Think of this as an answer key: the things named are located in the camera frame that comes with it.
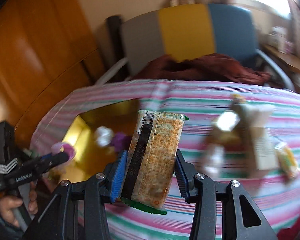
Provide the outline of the person's left hand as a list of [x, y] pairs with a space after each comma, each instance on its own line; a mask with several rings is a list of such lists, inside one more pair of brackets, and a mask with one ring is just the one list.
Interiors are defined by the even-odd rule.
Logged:
[[[35, 215], [38, 212], [37, 204], [37, 193], [36, 193], [36, 182], [30, 183], [30, 192], [29, 192], [29, 204], [28, 210], [30, 214]], [[16, 219], [13, 211], [18, 207], [22, 206], [23, 200], [15, 196], [4, 196], [0, 199], [0, 214], [2, 218], [12, 224], [13, 226], [19, 228], [20, 223]]]

